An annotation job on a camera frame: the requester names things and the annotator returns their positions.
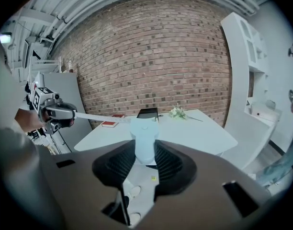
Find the brick wall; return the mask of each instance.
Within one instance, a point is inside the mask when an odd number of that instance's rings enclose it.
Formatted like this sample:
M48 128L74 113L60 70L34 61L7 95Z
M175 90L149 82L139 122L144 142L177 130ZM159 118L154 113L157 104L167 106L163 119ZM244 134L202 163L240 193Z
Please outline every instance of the brick wall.
M75 27L53 58L66 67L72 60L89 114L168 112L179 103L223 125L232 87L220 25L227 15L208 0L123 0Z

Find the table top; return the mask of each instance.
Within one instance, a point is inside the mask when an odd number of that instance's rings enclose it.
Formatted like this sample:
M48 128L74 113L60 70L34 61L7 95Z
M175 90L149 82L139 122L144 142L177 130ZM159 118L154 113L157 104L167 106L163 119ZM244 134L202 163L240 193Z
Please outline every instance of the table top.
M228 132L200 110L189 110L185 113L192 118L175 119L167 113L162 114L163 116L159 117L157 139L214 155L238 144ZM127 116L126 118L136 118L136 116ZM130 124L118 123L114 128L99 125L82 139L74 149L77 151L90 150L132 139L134 137L130 133Z

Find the red book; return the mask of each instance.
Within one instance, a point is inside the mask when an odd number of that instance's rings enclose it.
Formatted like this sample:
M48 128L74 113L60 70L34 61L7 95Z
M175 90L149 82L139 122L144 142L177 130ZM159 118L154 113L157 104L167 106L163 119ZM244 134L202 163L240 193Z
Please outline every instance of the red book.
M124 114L115 114L115 115L112 115L112 117L118 117L118 118L124 118ZM108 122L108 121L105 121L102 123L102 126L103 127L109 127L109 128L114 128L118 123L116 122Z

